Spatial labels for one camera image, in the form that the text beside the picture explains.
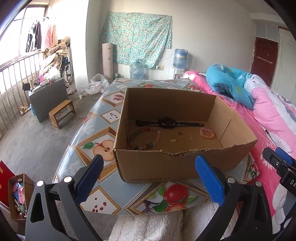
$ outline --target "white door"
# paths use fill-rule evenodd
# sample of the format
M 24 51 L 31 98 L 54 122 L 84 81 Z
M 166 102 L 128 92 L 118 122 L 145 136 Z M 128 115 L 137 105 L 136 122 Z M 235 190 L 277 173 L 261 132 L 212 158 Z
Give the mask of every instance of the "white door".
M 279 35 L 279 53 L 271 89 L 295 103 L 296 41 L 289 31 L 279 29 Z

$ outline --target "multicolored bead bracelet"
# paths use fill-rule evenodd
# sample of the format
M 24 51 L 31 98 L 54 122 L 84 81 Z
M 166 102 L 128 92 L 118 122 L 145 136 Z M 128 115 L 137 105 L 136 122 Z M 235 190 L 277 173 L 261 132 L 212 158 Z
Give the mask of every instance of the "multicolored bead bracelet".
M 156 131 L 157 132 L 156 140 L 154 142 L 148 143 L 145 147 L 136 146 L 135 144 L 133 144 L 133 139 L 135 139 L 135 137 L 137 135 L 139 135 L 140 133 L 145 132 L 145 131 Z M 148 148 L 154 147 L 158 143 L 159 139 L 160 139 L 160 130 L 158 130 L 157 128 L 153 128 L 153 127 L 152 128 L 143 127 L 141 129 L 137 130 L 134 134 L 132 134 L 129 144 L 134 150 L 147 150 Z
M 210 135 L 205 135 L 205 134 L 203 133 L 203 131 L 207 131 L 207 132 L 209 132 Z M 215 136 L 215 134 L 214 134 L 214 132 L 213 132 L 212 130 L 210 130 L 210 129 L 208 129 L 208 128 L 204 128 L 204 127 L 200 128 L 200 135 L 201 135 L 203 138 L 206 138 L 206 139 L 213 139 L 214 136 Z

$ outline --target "green floral cloth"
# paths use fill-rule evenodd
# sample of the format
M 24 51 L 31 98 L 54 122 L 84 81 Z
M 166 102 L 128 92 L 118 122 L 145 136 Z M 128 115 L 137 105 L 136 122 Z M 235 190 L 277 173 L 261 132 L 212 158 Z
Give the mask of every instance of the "green floral cloth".
M 137 60 L 155 68 L 165 48 L 171 48 L 172 17 L 139 12 L 108 12 L 102 29 L 102 44 L 113 43 L 113 62 L 131 65 Z

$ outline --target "window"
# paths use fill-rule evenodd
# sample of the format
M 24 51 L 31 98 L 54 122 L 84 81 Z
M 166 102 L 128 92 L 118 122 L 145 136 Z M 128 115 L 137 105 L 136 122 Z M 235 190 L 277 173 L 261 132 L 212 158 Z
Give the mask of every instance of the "window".
M 0 65 L 26 52 L 28 33 L 37 20 L 42 22 L 47 6 L 30 5 L 14 18 L 0 40 Z

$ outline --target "balcony railing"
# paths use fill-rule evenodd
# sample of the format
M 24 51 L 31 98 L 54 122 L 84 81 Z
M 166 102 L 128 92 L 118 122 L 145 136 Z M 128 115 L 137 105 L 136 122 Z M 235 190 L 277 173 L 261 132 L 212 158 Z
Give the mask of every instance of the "balcony railing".
M 20 115 L 20 106 L 30 105 L 23 83 L 37 79 L 44 61 L 44 50 L 18 56 L 0 65 L 0 133 L 1 138 L 9 124 Z

